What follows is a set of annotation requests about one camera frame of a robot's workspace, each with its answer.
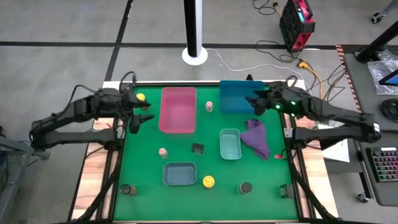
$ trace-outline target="rgb keyboard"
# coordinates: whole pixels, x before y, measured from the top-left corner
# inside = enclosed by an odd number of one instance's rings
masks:
[[[398,182],[398,152],[394,147],[367,148],[377,182]]]

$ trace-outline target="small bottle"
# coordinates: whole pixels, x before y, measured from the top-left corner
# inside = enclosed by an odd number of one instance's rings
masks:
[[[213,102],[207,101],[206,102],[206,111],[207,112],[212,112],[213,111]]]
[[[165,148],[160,148],[159,155],[161,156],[162,159],[166,159],[168,156],[168,152]]]
[[[123,184],[122,186],[120,186],[120,193],[123,195],[134,196],[137,193],[137,189],[135,186]]]
[[[210,176],[210,175],[208,175],[205,178],[203,178],[203,186],[206,189],[212,188],[214,186],[214,183],[215,183],[214,178],[212,176]]]
[[[146,100],[145,100],[145,95],[142,94],[142,93],[138,93],[138,94],[136,95],[136,97],[138,98],[138,100],[146,101]],[[147,110],[148,107],[145,106],[145,107],[142,107],[141,109],[142,109],[142,110]]]
[[[241,185],[238,187],[238,192],[240,194],[248,194],[252,191],[253,186],[249,182],[243,182]]]

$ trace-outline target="pink plastic container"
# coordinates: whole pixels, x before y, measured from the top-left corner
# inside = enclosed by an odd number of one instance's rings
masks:
[[[197,91],[194,87],[165,87],[162,90],[159,129],[164,133],[195,131]]]

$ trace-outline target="purple cloth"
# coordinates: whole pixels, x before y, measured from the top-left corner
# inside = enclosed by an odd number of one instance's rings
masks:
[[[254,153],[261,159],[268,159],[269,148],[267,144],[266,126],[258,119],[246,121],[247,131],[241,134],[241,140],[254,149]]]

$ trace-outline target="white round base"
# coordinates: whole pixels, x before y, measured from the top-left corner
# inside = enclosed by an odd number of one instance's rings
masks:
[[[203,47],[200,50],[200,54],[197,57],[191,57],[188,54],[188,49],[184,49],[182,52],[182,60],[189,65],[201,65],[207,60],[207,50]]]

